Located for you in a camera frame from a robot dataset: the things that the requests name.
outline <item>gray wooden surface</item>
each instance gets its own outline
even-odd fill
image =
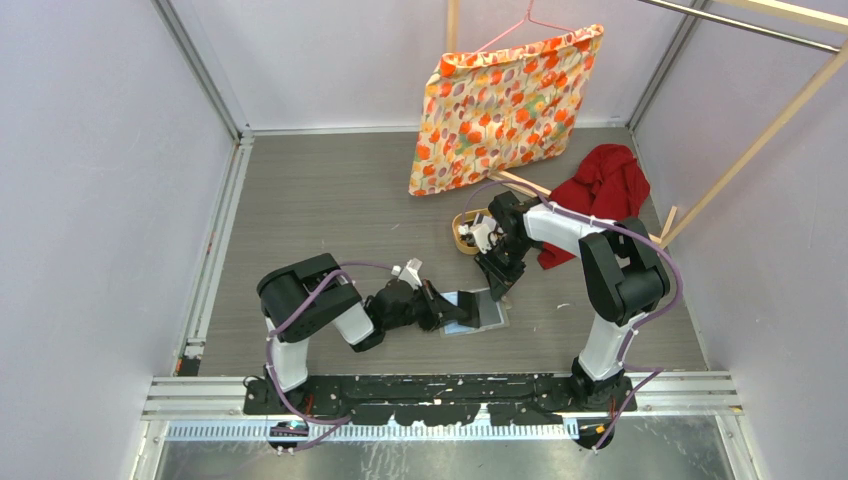
[[[257,138],[209,328],[202,375],[256,374],[264,362],[265,324],[256,284],[263,275],[322,252],[337,261],[403,264],[421,259],[422,276],[440,291],[486,286],[472,257],[454,246],[450,221],[475,187],[427,196],[407,193],[414,133],[297,135]],[[548,188],[570,178],[592,148],[621,143],[625,129],[579,129],[559,158],[512,170]],[[502,187],[474,199],[484,207]],[[650,199],[641,218],[659,232]],[[443,338],[410,326],[354,353],[334,328],[312,337],[311,373],[414,374],[568,371],[589,335],[593,310],[582,269],[571,261],[543,271],[534,251],[508,294],[510,326]],[[349,272],[363,297],[388,272]],[[703,357],[684,306],[643,327],[628,356],[641,365],[703,369]]]

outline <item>red cloth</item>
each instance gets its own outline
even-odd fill
[[[599,219],[624,220],[639,215],[651,193],[636,157],[624,145],[599,145],[583,159],[577,173],[551,192],[551,200],[565,208]],[[545,270],[574,258],[546,243],[539,254]]]

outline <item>hanging cloth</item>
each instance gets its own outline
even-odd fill
[[[451,190],[561,154],[603,32],[592,25],[521,47],[442,55],[425,88],[409,193]]]

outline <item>folded cloth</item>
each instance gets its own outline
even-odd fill
[[[624,145],[599,145],[592,150],[577,173],[551,192],[551,200],[586,215],[624,220],[639,215],[651,185],[645,179],[636,157]],[[574,258],[574,255],[546,243],[539,254],[545,270]]]
[[[479,182],[561,154],[604,29],[480,53],[445,53],[424,90],[409,193]]]

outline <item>metal pipe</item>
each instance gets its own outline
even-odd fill
[[[741,30],[747,30],[749,32],[757,33],[760,35],[765,35],[767,37],[776,38],[778,40],[783,40],[784,42],[794,43],[796,45],[801,45],[804,47],[814,48],[816,50],[821,50],[822,52],[836,54],[839,53],[839,47],[834,47],[833,45],[828,45],[826,43],[816,42],[813,40],[808,40],[802,37],[796,37],[795,35],[790,35],[788,33],[778,32],[776,30],[771,30],[765,27],[760,27],[757,25],[751,25],[750,23],[740,22],[739,20],[734,20],[732,18],[722,17],[721,15],[716,15],[713,13],[708,13],[703,10],[698,10],[695,8],[685,7],[683,5],[678,5],[672,2],[666,2],[665,0],[639,0],[640,2],[648,3],[651,5],[656,5],[658,7],[662,7],[668,10],[673,10],[675,12],[683,13],[686,15],[692,15],[694,17],[703,18],[704,20],[709,20],[711,22],[720,23],[722,25],[727,25],[733,28],[739,28]]]

